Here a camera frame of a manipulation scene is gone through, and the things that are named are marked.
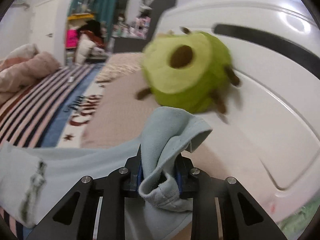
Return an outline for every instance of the striped blanket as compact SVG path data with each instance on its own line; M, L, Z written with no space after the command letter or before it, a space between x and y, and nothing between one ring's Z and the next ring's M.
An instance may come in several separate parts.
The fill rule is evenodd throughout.
M95 65L63 68L16 94L0 108L0 146L9 141L19 147L40 147L50 124L71 92ZM24 228L3 208L0 215L19 240L26 238Z

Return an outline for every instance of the star print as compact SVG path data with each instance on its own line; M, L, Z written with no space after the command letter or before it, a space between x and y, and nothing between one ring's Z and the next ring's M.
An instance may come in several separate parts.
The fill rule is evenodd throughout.
M72 141L72 138L73 138L73 134L66 134L66 136L64 137L64 141Z

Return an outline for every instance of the green plush toy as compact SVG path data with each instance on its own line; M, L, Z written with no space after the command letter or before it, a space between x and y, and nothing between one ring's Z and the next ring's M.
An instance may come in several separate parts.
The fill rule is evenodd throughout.
M205 32L182 31L187 35L161 34L144 49L142 70L158 104L182 108L190 113L206 111L213 103L220 113L226 107L219 92L231 82L240 84L231 67L228 48Z

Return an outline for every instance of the pink blanket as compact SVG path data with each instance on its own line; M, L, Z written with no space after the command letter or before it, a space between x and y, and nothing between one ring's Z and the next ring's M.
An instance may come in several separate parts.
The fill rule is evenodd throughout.
M32 85L60 67L60 63L48 52L41 52L34 58L15 64L0 72L0 105L22 88Z

